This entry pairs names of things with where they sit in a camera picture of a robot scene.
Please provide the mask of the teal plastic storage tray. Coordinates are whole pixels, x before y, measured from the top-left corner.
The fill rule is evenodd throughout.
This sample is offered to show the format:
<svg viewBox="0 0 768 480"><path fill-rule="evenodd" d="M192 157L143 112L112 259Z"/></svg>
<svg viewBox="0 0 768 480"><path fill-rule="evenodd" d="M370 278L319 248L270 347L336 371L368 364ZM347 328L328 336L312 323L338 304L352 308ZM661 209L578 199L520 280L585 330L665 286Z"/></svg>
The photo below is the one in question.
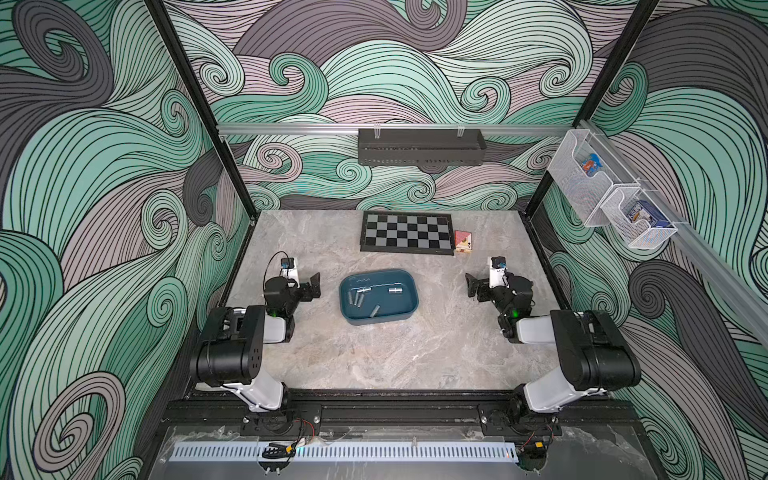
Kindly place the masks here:
<svg viewBox="0 0 768 480"><path fill-rule="evenodd" d="M403 289L401 294L390 294L389 288ZM371 288L357 293L358 289ZM362 306L350 303L349 293L365 294ZM413 276L403 269L384 269L352 274L339 286L340 311L346 321L354 326L395 322L409 319L420 305L418 290ZM375 317L370 314L376 305L380 310Z"/></svg>

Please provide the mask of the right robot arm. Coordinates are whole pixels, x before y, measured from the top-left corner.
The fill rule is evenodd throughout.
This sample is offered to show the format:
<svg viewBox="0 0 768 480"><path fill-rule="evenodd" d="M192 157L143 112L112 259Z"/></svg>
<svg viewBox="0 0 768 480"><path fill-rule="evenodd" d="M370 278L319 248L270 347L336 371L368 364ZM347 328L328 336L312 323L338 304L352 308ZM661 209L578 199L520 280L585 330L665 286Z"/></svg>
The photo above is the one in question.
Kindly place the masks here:
<svg viewBox="0 0 768 480"><path fill-rule="evenodd" d="M467 295L490 302L504 338L513 344L553 345L558 364L514 390L514 419L555 414L582 398L636 386L640 362L610 315L602 310L555 309L533 316L533 282L508 272L486 279L465 275Z"/></svg>

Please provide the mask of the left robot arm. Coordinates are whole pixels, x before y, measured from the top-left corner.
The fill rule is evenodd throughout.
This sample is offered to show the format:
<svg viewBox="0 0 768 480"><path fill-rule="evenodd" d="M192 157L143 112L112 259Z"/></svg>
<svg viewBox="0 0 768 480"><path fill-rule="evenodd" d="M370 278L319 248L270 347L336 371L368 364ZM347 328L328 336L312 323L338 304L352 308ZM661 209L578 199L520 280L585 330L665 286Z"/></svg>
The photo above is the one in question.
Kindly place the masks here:
<svg viewBox="0 0 768 480"><path fill-rule="evenodd" d="M195 389L231 393L255 413L280 410L286 387L263 369L264 347L291 341L294 313L321 296L320 280L319 273L304 283L273 277L264 284L263 304L214 309L190 360Z"/></svg>

